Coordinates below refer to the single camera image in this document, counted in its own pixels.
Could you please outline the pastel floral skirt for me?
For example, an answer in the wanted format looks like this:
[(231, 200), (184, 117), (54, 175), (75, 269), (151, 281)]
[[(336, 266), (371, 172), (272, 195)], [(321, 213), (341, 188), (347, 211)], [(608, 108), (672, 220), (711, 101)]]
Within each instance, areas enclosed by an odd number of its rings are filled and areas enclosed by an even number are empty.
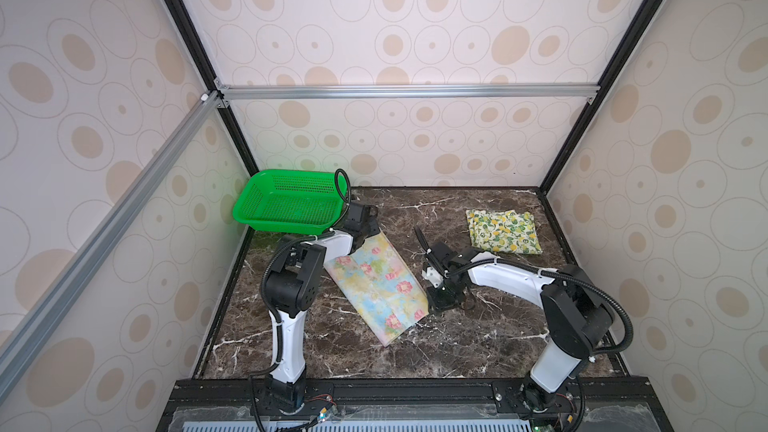
[(383, 346), (429, 314), (423, 288), (384, 233), (325, 267)]

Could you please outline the lemon print skirt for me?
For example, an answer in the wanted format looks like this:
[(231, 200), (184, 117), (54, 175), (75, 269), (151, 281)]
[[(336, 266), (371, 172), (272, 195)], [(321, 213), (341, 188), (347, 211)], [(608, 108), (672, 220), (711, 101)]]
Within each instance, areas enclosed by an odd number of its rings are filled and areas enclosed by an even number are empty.
[(534, 216), (529, 212), (471, 209), (465, 215), (471, 244), (475, 248), (518, 255), (542, 253)]

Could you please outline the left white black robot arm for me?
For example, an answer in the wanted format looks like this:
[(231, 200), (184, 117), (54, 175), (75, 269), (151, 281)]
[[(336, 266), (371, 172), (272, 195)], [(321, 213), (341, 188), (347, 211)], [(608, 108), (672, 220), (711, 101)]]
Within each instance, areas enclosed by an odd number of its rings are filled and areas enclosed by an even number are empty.
[(331, 227), (319, 235), (288, 234), (278, 243), (260, 286), (273, 338), (265, 388), (291, 408), (299, 408), (304, 400), (306, 314), (319, 292), (325, 265), (350, 257), (379, 233), (378, 208), (353, 201), (338, 228)]

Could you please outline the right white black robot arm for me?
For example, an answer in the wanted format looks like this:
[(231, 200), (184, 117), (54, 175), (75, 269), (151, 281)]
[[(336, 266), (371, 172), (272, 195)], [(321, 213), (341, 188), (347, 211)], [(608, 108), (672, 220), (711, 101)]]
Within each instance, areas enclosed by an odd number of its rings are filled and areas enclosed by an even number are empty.
[(429, 283), (432, 312), (463, 306), (473, 286), (507, 293), (543, 311), (547, 344), (523, 386), (531, 399), (556, 394), (582, 364), (608, 351), (601, 342), (620, 306), (581, 268), (535, 268), (473, 247), (454, 251), (444, 243), (423, 249), (422, 277)]

